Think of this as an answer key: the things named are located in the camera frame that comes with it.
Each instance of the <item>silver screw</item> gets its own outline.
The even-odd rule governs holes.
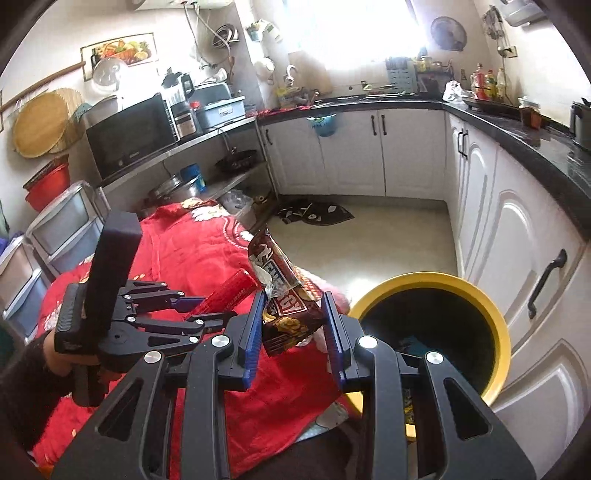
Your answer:
[[[443,362],[443,355],[439,352],[429,352],[427,354],[427,362],[438,365]]]
[[[151,351],[144,355],[144,362],[147,364],[157,364],[162,360],[162,354],[157,351]]]
[[[363,335],[357,341],[363,348],[376,348],[378,346],[378,341],[371,335]]]
[[[230,343],[230,339],[225,335],[218,335],[212,338],[212,345],[218,348],[226,346]]]

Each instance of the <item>floor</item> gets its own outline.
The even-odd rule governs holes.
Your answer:
[[[351,305],[388,278],[415,271],[457,275],[444,208],[341,203],[355,218],[332,226],[268,224],[289,259],[340,288]]]

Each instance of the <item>white cabinet door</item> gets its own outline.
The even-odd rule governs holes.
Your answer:
[[[460,203],[458,275],[467,278],[480,247],[491,203],[495,177],[497,144],[475,128],[468,128],[465,154],[460,174],[463,195]]]
[[[495,302],[516,350],[544,321],[583,254],[576,228],[542,185],[499,147],[490,214],[482,248],[468,280]],[[546,266],[564,248],[568,260],[555,269],[528,314],[528,299]]]
[[[328,194],[318,136],[298,118],[261,128],[277,190],[284,195]]]
[[[558,460],[589,409],[591,248],[543,324],[513,356],[493,411],[541,478]]]
[[[459,218],[460,201],[462,198],[462,178],[463,157],[460,153],[460,140],[464,133],[464,122],[458,117],[447,115],[447,161],[445,172],[447,210],[452,222],[452,231],[454,238],[459,236]]]
[[[438,110],[378,111],[388,197],[443,200],[445,113]]]
[[[383,197],[384,161],[377,112],[339,113],[336,122],[334,135],[319,137],[329,192]]]

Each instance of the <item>bright window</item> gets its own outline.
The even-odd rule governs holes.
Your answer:
[[[297,47],[330,69],[414,57],[425,45],[407,0],[285,0]]]

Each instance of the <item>human hand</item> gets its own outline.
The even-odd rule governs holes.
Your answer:
[[[53,329],[43,341],[43,355],[45,356],[47,368],[58,377],[68,376],[73,365],[100,365],[99,359],[95,355],[69,355],[56,352],[55,338],[56,331]],[[99,378],[101,383],[108,384],[120,379],[121,374],[101,368]]]

